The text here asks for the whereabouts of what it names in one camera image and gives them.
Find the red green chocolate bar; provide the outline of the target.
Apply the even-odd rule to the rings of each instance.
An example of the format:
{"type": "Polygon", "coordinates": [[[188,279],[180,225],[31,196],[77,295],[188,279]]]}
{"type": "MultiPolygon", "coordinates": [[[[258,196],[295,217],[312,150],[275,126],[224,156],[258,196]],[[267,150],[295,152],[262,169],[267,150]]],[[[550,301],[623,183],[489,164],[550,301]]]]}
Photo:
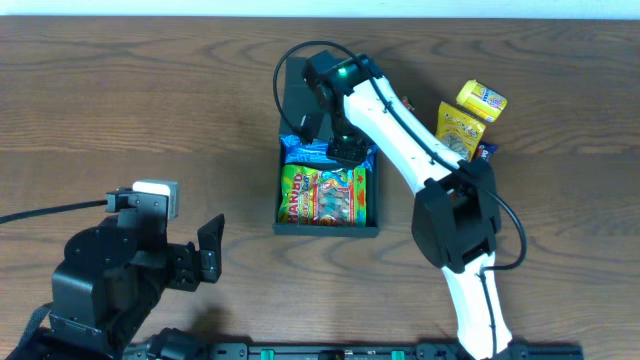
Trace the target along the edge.
{"type": "Polygon", "coordinates": [[[410,111],[412,111],[412,112],[414,112],[414,111],[415,111],[415,107],[412,105],[412,103],[411,103],[410,99],[409,99],[407,96],[403,96],[403,97],[402,97],[402,103],[404,104],[404,106],[405,106],[408,110],[410,110],[410,111]]]}

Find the purple Dairy Milk bar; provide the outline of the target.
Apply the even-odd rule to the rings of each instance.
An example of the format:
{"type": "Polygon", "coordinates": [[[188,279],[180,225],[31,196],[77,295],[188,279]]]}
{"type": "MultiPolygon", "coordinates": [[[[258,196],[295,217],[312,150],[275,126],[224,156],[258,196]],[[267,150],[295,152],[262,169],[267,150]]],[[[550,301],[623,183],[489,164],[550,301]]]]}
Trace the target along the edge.
{"type": "Polygon", "coordinates": [[[496,144],[481,141],[476,148],[473,160],[482,159],[486,162],[490,162],[498,149],[499,146],[496,144]]]}

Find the yellow Mentos gum bottle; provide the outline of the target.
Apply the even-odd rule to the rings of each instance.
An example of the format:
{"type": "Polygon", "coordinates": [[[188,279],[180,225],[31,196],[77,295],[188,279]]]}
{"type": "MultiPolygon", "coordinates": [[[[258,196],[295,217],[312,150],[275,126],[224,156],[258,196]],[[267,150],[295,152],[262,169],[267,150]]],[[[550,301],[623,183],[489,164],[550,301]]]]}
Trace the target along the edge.
{"type": "Polygon", "coordinates": [[[459,91],[456,96],[456,103],[482,120],[493,123],[506,108],[508,100],[473,79],[468,80],[459,91]]]}

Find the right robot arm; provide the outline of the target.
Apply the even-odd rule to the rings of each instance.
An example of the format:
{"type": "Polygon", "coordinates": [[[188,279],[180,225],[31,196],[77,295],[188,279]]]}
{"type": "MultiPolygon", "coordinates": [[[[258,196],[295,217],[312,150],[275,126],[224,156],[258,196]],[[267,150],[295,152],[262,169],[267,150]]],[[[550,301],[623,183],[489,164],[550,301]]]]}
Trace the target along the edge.
{"type": "Polygon", "coordinates": [[[491,167],[432,135],[364,54],[340,60],[322,51],[306,60],[302,77],[331,118],[328,157],[359,165],[376,145],[412,191],[412,237],[445,276],[461,346],[475,359],[506,350],[512,334],[492,273],[501,220],[491,167]]]}

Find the yellow Hacks candy bag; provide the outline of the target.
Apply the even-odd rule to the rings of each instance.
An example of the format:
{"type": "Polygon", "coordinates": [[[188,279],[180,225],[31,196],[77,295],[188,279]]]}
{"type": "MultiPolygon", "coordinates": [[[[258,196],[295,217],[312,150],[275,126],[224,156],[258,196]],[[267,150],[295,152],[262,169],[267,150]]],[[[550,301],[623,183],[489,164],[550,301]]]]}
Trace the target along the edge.
{"type": "Polygon", "coordinates": [[[471,160],[484,135],[486,125],[458,108],[441,102],[436,138],[464,160],[471,160]]]}

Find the blue Oreo cookie pack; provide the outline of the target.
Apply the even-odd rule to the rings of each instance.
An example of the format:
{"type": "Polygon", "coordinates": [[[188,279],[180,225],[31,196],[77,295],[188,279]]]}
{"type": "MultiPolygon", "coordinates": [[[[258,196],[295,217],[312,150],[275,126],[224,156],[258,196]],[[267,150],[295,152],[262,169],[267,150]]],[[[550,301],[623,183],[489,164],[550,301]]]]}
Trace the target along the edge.
{"type": "Polygon", "coordinates": [[[301,165],[319,170],[352,169],[327,157],[328,142],[314,140],[311,144],[303,144],[296,135],[280,135],[279,170],[285,165],[301,165]]]}

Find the green Haribo gummy bag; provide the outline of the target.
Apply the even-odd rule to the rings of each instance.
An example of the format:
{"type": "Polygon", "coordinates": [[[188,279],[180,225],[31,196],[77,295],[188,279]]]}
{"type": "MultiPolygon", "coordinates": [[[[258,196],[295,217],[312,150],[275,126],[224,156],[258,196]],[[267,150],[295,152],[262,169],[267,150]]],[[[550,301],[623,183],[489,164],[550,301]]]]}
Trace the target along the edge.
{"type": "Polygon", "coordinates": [[[319,170],[285,165],[281,175],[281,224],[365,227],[367,172],[364,167],[319,170]]]}

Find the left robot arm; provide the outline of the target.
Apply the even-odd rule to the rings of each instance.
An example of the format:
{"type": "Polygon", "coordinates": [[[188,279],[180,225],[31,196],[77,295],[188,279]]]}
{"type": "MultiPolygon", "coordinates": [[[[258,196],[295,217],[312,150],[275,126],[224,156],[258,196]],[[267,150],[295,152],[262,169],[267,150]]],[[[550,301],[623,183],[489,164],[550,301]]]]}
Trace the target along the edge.
{"type": "Polygon", "coordinates": [[[51,277],[52,300],[27,323],[13,359],[120,359],[167,289],[194,292],[221,276],[225,218],[171,244],[179,186],[138,181],[100,200],[108,217],[71,237],[51,277]]]}

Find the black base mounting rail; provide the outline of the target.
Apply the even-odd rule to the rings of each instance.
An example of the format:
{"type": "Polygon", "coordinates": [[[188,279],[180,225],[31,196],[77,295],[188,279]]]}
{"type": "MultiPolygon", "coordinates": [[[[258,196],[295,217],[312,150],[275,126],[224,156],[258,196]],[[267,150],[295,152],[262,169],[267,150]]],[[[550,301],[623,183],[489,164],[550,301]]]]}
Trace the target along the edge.
{"type": "Polygon", "coordinates": [[[206,342],[176,328],[165,328],[144,342],[127,346],[122,357],[129,360],[461,360],[471,355],[449,340],[417,344],[206,342]]]}

